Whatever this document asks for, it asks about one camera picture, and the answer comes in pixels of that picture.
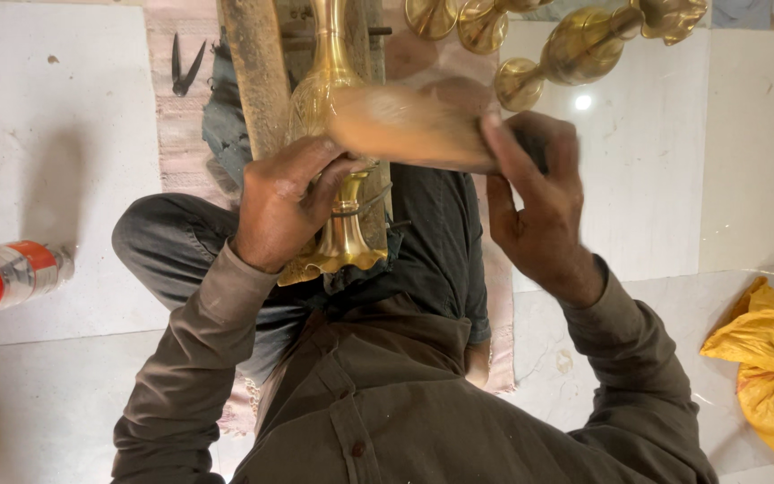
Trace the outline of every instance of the marble floor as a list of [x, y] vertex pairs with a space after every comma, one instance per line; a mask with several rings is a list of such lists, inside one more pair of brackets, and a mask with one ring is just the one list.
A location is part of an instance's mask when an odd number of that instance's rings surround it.
[[[537, 60], [554, 25], [514, 19], [501, 59]], [[774, 484], [735, 365], [697, 355], [755, 276], [774, 286], [774, 31], [706, 25], [670, 48], [635, 39], [608, 77], [548, 84], [537, 108], [578, 127], [582, 237], [665, 320], [722, 482]], [[114, 422], [165, 327], [109, 244], [127, 204], [160, 190], [149, 69], [140, 7], [0, 2], [0, 241], [63, 240], [77, 260], [58, 293], [0, 313], [0, 482], [107, 479]], [[501, 396], [580, 426], [593, 373], [554, 301], [513, 275], [517, 389]], [[252, 444], [223, 436], [215, 470]]]

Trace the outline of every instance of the pink mat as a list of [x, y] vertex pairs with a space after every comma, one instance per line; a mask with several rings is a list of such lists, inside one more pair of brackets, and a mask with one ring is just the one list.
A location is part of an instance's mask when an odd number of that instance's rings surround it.
[[[481, 113], [496, 108], [491, 82], [498, 54], [479, 56], [462, 48], [455, 32], [438, 42], [418, 39], [405, 25], [402, 0], [383, 0], [383, 23], [393, 27], [384, 42], [387, 83], [403, 84]], [[182, 69], [193, 62], [203, 40], [219, 40], [214, 0], [145, 0], [151, 79], [157, 113], [157, 145], [164, 192], [193, 194], [221, 207], [229, 201], [208, 180], [204, 163], [211, 150], [202, 140], [202, 106], [211, 90], [213, 54], [206, 50], [202, 67], [186, 97], [172, 93], [172, 39], [178, 32]], [[486, 390], [497, 393], [515, 388], [512, 373], [512, 271], [509, 259], [489, 237], [489, 208], [485, 178], [474, 177], [485, 232], [482, 241], [489, 320], [492, 326], [492, 366]], [[218, 422], [224, 433], [252, 432], [258, 390], [240, 375]]]

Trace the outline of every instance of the gray pants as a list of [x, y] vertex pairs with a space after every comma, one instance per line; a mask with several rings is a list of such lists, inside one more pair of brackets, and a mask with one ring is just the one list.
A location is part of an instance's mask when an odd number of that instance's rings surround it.
[[[408, 293], [424, 312], [471, 321], [469, 343], [491, 336], [482, 269], [482, 225], [470, 175], [391, 165], [393, 218], [410, 220], [390, 272], [327, 296], [320, 278], [276, 287], [259, 311], [253, 357], [238, 365], [262, 384], [303, 329], [307, 301], [320, 295], [328, 314]], [[169, 310], [201, 284], [237, 214], [188, 194], [154, 194], [135, 201], [113, 230], [113, 248], [127, 269]]]

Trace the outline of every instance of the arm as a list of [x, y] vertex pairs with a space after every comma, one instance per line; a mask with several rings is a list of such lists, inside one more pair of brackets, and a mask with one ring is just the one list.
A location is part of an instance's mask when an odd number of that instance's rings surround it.
[[223, 248], [201, 287], [172, 312], [115, 425], [115, 482], [222, 482], [208, 447], [235, 365], [253, 352], [255, 315], [278, 276]]
[[614, 275], [591, 307], [563, 305], [563, 312], [599, 380], [593, 413], [570, 435], [654, 482], [716, 482], [699, 446], [689, 379], [659, 316]]
[[[653, 481], [715, 481], [698, 445], [697, 405], [672, 339], [653, 310], [633, 301], [579, 240], [583, 194], [575, 127], [530, 112], [508, 124], [545, 139], [550, 174], [539, 172], [499, 117], [484, 120], [482, 131], [503, 173], [488, 178], [492, 238], [561, 303], [575, 348], [600, 383], [587, 425], [570, 435]], [[521, 211], [510, 183], [525, 202]]]
[[341, 153], [327, 138], [307, 137], [247, 165], [238, 234], [172, 312], [115, 425], [114, 482], [223, 481], [208, 473], [208, 447], [219, 438], [235, 366], [253, 353], [255, 317], [280, 270], [327, 222], [342, 179], [360, 168]]

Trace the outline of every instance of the knee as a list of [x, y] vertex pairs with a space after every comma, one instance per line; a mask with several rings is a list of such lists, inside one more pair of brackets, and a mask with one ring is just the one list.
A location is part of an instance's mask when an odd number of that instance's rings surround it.
[[112, 245], [115, 255], [125, 264], [133, 255], [150, 245], [151, 235], [164, 225], [173, 223], [170, 213], [176, 205], [177, 194], [150, 194], [144, 196], [125, 210], [113, 228]]

